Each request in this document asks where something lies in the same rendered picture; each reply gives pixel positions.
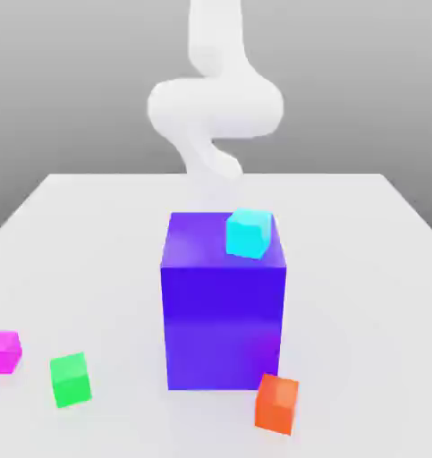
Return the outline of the small cyan cube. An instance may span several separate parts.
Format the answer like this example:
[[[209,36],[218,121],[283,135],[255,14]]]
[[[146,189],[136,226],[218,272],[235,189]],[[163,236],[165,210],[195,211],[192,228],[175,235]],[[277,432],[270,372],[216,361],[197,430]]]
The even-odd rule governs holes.
[[[225,222],[226,253],[261,259],[271,242],[272,220],[269,211],[237,208]]]

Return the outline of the small orange cube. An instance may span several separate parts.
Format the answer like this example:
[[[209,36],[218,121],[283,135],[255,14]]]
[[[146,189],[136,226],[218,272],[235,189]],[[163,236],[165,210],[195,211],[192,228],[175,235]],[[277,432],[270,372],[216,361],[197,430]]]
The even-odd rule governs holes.
[[[255,426],[290,436],[298,391],[298,381],[265,373],[255,401]]]

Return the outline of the small green cube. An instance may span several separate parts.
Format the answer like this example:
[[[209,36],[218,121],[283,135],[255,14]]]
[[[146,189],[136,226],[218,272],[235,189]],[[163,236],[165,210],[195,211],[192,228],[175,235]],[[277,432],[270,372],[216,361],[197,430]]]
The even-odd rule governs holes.
[[[58,408],[86,402],[92,398],[87,362],[83,352],[53,358],[49,367]]]

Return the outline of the small magenta cube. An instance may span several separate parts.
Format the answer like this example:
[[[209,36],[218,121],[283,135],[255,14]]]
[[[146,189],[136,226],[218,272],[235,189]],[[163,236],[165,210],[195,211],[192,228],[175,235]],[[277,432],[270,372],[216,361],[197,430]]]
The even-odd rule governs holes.
[[[17,331],[0,331],[0,375],[15,371],[22,356],[21,341]]]

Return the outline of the large purple box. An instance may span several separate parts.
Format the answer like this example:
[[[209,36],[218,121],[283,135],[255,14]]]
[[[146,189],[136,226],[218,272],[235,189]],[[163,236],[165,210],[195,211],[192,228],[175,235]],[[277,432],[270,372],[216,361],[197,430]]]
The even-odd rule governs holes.
[[[173,212],[160,265],[167,385],[255,390],[276,374],[286,261],[277,230],[262,259],[225,251],[226,213]]]

